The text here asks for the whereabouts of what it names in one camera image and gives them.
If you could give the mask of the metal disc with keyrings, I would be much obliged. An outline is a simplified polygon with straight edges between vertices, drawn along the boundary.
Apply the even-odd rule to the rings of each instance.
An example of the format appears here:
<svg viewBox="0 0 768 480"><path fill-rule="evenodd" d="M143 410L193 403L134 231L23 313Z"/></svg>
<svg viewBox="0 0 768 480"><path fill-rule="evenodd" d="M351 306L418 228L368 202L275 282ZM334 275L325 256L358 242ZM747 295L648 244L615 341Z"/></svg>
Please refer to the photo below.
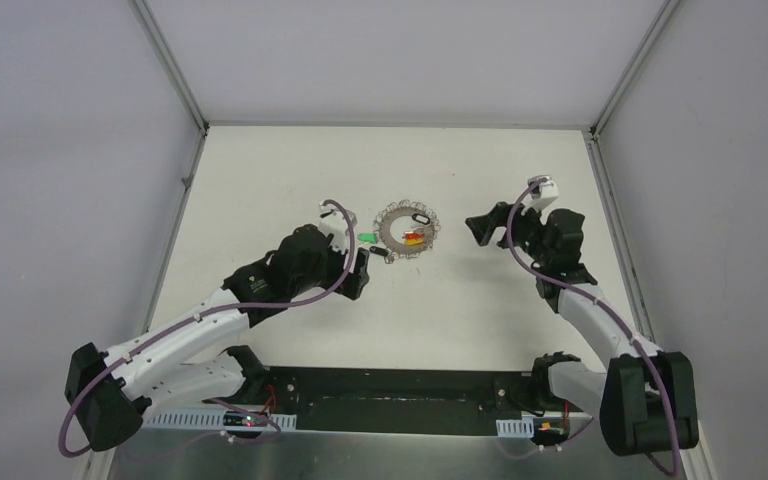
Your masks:
<svg viewBox="0 0 768 480"><path fill-rule="evenodd" d="M427 215L432 223L420 225L411 219L413 213ZM397 260L414 260L433 249L441 230L441 223L436 212L427 205L404 199L390 203L378 212L373 220L373 233L378 237L382 248L390 254L384 258L386 264ZM424 243L418 246L406 246L403 235L409 231L424 234Z"/></svg>

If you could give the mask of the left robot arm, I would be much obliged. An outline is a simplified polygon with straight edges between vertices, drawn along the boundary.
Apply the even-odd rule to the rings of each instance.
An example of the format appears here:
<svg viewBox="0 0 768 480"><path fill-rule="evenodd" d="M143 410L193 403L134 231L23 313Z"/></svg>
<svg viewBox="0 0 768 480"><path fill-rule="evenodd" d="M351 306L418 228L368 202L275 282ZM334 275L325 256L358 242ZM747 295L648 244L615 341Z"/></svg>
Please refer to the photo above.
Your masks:
<svg viewBox="0 0 768 480"><path fill-rule="evenodd" d="M245 347L192 357L291 308L330 294L360 297L369 281L369 253L358 247L351 213L328 210L317 224L296 228L275 250L238 268L195 307L162 328L106 349L87 343L71 356L65 384L69 410L58 433L67 458L117 447L148 420L214 398L257 402L265 390L260 364ZM72 450L72 423L87 448Z"/></svg>

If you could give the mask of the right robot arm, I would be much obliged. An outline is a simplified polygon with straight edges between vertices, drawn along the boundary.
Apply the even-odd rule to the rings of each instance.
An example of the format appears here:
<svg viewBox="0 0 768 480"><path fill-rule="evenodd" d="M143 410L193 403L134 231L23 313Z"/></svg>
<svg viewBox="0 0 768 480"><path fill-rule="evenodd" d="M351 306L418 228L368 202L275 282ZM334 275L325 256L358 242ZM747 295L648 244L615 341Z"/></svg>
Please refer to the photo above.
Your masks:
<svg viewBox="0 0 768 480"><path fill-rule="evenodd" d="M535 359L527 386L510 398L534 412L562 403L578 407L599 421L617 456L692 449L700 435L691 361L637 336L605 300L581 260L584 221L569 209L542 215L506 202L465 221L480 246L503 229L498 247L515 253L535 276L539 297L604 366L596 372L572 354L545 354Z"/></svg>

